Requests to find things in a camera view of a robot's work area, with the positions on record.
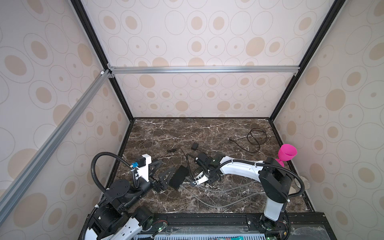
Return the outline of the black power adapter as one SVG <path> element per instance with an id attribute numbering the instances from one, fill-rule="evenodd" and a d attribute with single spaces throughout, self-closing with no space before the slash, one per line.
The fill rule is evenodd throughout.
<path id="1" fill-rule="evenodd" d="M 198 143 L 193 143 L 192 146 L 191 146 L 191 149 L 192 149 L 193 151 L 196 151 L 196 150 L 198 149 L 198 147 L 199 147 L 199 144 L 198 144 Z"/>

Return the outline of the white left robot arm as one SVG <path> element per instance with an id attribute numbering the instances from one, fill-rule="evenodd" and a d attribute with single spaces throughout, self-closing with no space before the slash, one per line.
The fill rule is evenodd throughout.
<path id="1" fill-rule="evenodd" d="M 127 166 L 131 170 L 132 180 L 116 180 L 105 187 L 96 173 L 98 159 L 105 156 Z M 155 173 L 162 163 L 161 160 L 153 161 L 147 154 L 139 156 L 132 164 L 110 152 L 96 154 L 91 162 L 91 176 L 103 196 L 86 218 L 80 239 L 131 240 L 141 232 L 151 230 L 155 225 L 154 214 L 145 206 L 137 207 L 133 213 L 130 213 L 130 209 L 150 190 L 162 192 L 169 187 L 176 169 L 171 167 L 155 179 Z"/>

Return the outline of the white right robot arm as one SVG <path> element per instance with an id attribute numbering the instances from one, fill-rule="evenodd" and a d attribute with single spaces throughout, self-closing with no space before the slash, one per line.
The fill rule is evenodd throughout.
<path id="1" fill-rule="evenodd" d="M 288 220 L 286 205 L 291 198 L 301 196 L 305 191 L 304 181 L 294 172 L 282 167 L 274 158 L 265 161 L 246 161 L 235 159 L 223 154 L 209 157 L 200 152 L 195 163 L 202 169 L 196 176 L 191 177 L 193 187 L 202 184 L 212 184 L 223 175 L 237 175 L 259 182 L 266 194 L 266 205 L 258 220 L 248 219 L 249 226 L 255 226 L 260 233 L 281 231 L 281 224 L 286 221 L 285 234 L 282 240 L 287 240 L 291 233 L 291 223 Z"/>

